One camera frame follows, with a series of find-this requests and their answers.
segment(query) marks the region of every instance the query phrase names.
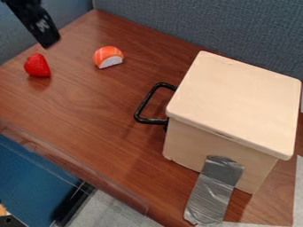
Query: wooden table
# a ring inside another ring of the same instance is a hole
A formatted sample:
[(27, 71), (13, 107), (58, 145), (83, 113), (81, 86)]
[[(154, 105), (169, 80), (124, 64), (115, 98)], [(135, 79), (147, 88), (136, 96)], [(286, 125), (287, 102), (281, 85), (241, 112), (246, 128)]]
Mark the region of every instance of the wooden table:
[[(1, 117), (65, 151), (43, 155), (77, 176), (102, 187), (97, 171), (146, 201), (147, 215), (159, 223), (190, 226), (183, 210), (198, 173), (164, 159), (163, 128), (137, 123), (133, 114), (156, 82), (178, 85), (202, 49), (96, 10), (61, 35), (48, 51), (35, 45), (1, 66)], [(99, 70), (91, 56), (106, 45), (119, 47), (125, 62)], [(46, 56), (51, 79), (24, 72), (34, 52)], [(144, 116), (163, 117), (171, 96), (157, 93)], [(296, 145), (301, 155), (302, 136), (301, 114)], [(225, 220), (291, 225), (295, 160), (279, 161), (255, 195), (235, 190)]]

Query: gray wall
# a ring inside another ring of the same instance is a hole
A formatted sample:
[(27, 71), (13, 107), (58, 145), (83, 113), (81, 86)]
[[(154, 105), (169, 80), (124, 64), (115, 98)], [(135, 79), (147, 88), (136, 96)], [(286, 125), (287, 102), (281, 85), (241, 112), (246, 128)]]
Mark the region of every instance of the gray wall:
[[(43, 7), (58, 28), (70, 23), (91, 9), (91, 0), (42, 0)], [(23, 52), (36, 40), (21, 22), (0, 2), (0, 64)]]
[(95, 0), (96, 8), (303, 79), (301, 0)]

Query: blue panel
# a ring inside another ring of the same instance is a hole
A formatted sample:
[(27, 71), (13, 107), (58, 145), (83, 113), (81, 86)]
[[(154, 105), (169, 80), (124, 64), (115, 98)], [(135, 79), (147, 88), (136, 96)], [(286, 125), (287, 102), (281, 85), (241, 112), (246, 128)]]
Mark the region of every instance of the blue panel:
[(68, 179), (71, 184), (78, 179), (3, 136), (0, 155), (0, 200), (29, 226), (50, 226), (52, 212), (73, 189), (61, 179)]
[(96, 7), (266, 69), (303, 79), (303, 1), (95, 0)]

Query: drawer handle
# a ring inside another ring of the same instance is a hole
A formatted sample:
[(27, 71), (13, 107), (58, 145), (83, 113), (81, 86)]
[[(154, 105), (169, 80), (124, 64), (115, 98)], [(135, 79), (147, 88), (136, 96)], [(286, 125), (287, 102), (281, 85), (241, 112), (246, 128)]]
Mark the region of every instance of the drawer handle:
[(150, 90), (150, 92), (147, 93), (142, 103), (137, 108), (134, 118), (136, 121), (142, 124), (155, 124), (155, 125), (164, 125), (164, 129), (166, 130), (167, 124), (168, 124), (168, 118), (167, 119), (152, 119), (152, 118), (143, 118), (140, 116), (141, 112), (144, 110), (145, 106), (147, 105), (148, 101), (151, 99), (152, 95), (156, 92), (158, 88), (166, 88), (173, 91), (176, 91), (176, 87), (174, 85), (171, 85), (166, 82), (158, 82), (156, 83)]

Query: strawberry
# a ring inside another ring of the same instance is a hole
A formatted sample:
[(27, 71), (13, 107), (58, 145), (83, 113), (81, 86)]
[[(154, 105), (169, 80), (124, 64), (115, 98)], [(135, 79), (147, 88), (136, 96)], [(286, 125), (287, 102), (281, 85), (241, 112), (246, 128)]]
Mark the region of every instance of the strawberry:
[(33, 76), (51, 76), (51, 70), (45, 57), (40, 53), (32, 54), (24, 64), (24, 69)]

